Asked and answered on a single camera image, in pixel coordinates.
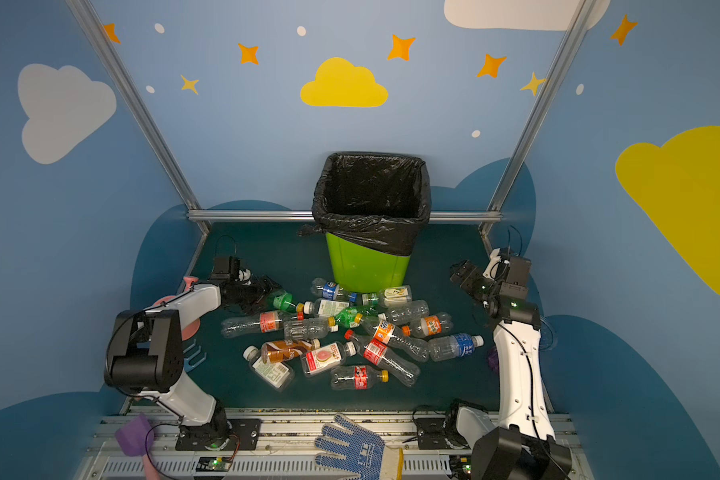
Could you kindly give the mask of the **clear bottle red label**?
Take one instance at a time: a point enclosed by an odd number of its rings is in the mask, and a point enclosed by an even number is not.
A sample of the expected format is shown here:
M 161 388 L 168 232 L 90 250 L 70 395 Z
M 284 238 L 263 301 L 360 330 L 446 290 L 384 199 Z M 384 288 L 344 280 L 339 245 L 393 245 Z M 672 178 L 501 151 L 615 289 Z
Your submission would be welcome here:
M 288 322 L 302 321 L 302 312 L 267 311 L 243 317 L 231 317 L 221 323 L 221 335 L 232 339 L 243 335 L 269 333 L 283 330 Z

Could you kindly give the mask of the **green crushed plastic bottle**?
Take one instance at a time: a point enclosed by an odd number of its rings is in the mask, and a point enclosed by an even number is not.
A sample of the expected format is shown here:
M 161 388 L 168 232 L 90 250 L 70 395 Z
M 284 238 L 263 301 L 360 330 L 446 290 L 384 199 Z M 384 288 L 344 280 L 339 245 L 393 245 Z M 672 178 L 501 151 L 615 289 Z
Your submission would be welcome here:
M 273 310 L 289 313 L 302 313 L 304 310 L 303 303 L 296 301 L 290 292 L 282 289 L 268 295 L 267 305 Z

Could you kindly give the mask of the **orange label short bottle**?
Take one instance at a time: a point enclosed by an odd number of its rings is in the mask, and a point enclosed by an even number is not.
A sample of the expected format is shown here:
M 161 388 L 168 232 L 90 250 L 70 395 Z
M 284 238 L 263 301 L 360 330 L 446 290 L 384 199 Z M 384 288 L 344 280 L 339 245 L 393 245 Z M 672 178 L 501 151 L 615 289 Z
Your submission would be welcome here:
M 406 336 L 423 339 L 448 333 L 453 327 L 454 322 L 451 315 L 440 312 L 423 317 L 418 321 L 412 321 L 410 324 L 403 326 L 402 331 Z

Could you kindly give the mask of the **blue label water bottle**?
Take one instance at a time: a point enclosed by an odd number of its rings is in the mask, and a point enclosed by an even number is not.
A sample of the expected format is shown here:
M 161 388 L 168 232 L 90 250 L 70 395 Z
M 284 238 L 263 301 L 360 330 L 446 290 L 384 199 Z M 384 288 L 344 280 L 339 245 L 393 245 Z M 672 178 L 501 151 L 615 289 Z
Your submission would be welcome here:
M 483 345 L 484 339 L 480 335 L 459 333 L 435 338 L 428 342 L 429 357 L 435 362 L 463 358 Z

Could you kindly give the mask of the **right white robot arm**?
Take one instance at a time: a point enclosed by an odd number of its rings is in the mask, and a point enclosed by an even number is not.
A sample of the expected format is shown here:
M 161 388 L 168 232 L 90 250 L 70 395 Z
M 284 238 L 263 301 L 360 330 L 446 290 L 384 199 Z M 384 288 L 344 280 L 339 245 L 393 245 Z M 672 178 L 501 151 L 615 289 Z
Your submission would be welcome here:
M 467 406 L 456 415 L 471 449 L 473 479 L 567 479 L 571 473 L 570 448 L 557 442 L 543 395 L 542 319 L 527 299 L 530 267 L 530 260 L 496 248 L 485 269 L 467 260 L 451 268 L 451 281 L 487 314 L 498 354 L 498 420 L 490 426 L 486 415 Z

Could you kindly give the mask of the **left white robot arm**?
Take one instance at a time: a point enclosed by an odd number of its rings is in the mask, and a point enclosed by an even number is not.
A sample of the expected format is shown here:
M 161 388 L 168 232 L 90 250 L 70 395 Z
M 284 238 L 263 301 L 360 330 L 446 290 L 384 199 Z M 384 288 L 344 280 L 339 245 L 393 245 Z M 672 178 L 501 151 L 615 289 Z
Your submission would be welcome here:
M 180 451 L 253 450 L 260 424 L 228 420 L 222 402 L 185 371 L 183 342 L 205 314 L 227 306 L 260 313 L 279 288 L 268 276 L 242 268 L 237 257 L 216 257 L 207 280 L 186 277 L 181 293 L 118 314 L 106 349 L 105 383 L 176 416 Z

